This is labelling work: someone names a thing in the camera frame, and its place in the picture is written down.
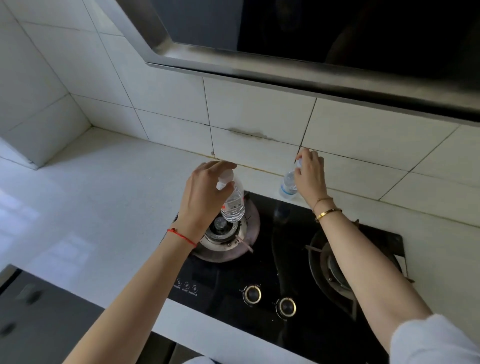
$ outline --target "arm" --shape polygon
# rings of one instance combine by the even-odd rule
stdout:
[[[324,178],[324,159],[317,152],[303,149],[302,168],[295,171],[295,183],[316,216],[335,208],[328,197]],[[432,311],[412,285],[373,243],[341,212],[320,219],[335,258],[350,284],[372,331],[390,352],[390,341],[400,324],[425,319]]]
[[[233,191],[216,189],[230,162],[202,163],[187,180],[177,221],[172,227],[197,242]],[[167,233],[132,280],[100,315],[64,363],[135,363],[193,245]]]

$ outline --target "hand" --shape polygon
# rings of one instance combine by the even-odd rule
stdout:
[[[173,224],[180,234],[194,242],[201,239],[233,192],[233,181],[219,191],[218,177],[223,171],[236,167],[232,162],[212,160],[192,172],[183,192],[178,219]]]
[[[325,184],[324,159],[319,157],[316,151],[307,148],[297,154],[297,159],[300,158],[301,170],[295,168],[295,184],[300,195],[313,209],[319,198],[329,197]]]

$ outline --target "bracelet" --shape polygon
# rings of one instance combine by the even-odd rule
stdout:
[[[321,198],[321,197],[320,197],[320,198],[317,200],[317,202],[315,202],[315,205],[313,205],[312,211],[315,210],[315,207],[317,206],[317,203],[319,203],[320,201],[323,201],[323,200],[333,200],[333,197],[324,197],[324,198]]]
[[[320,223],[320,219],[321,219],[322,217],[324,217],[325,215],[328,215],[328,214],[331,213],[331,212],[335,212],[335,211],[343,212],[343,210],[340,209],[340,208],[331,208],[330,210],[327,210],[327,211],[325,211],[325,212],[322,212],[320,215],[318,215],[318,216],[315,218],[315,221],[318,222],[318,223]]]
[[[183,236],[182,234],[180,234],[177,229],[175,228],[171,228],[171,229],[167,229],[168,232],[172,232],[174,233],[175,235],[178,235],[180,236],[182,239],[185,239],[186,241],[188,241],[190,244],[192,244],[195,248],[197,247],[197,244],[195,244],[193,241],[191,241],[189,238],[187,238],[186,236]]]

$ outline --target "gold bracelet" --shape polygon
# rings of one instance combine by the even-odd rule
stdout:
[[[315,207],[317,206],[317,203],[319,203],[320,201],[323,201],[323,200],[333,200],[333,197],[324,197],[324,198],[321,198],[321,197],[320,197],[320,198],[317,200],[317,202],[315,202],[315,205],[313,205],[312,211],[315,210]]]
[[[318,215],[318,216],[315,218],[315,221],[320,224],[320,219],[321,219],[322,217],[324,217],[325,215],[328,215],[328,214],[331,213],[331,212],[335,212],[335,211],[343,212],[343,210],[340,209],[340,208],[331,208],[330,210],[327,210],[327,211],[325,211],[325,212],[322,212],[320,215]]]

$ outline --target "person's left hand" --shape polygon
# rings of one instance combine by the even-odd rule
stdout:
[[[218,190],[220,174],[237,165],[232,162],[212,160],[198,166],[187,180],[175,227],[180,234],[197,242],[233,192],[233,181]]]

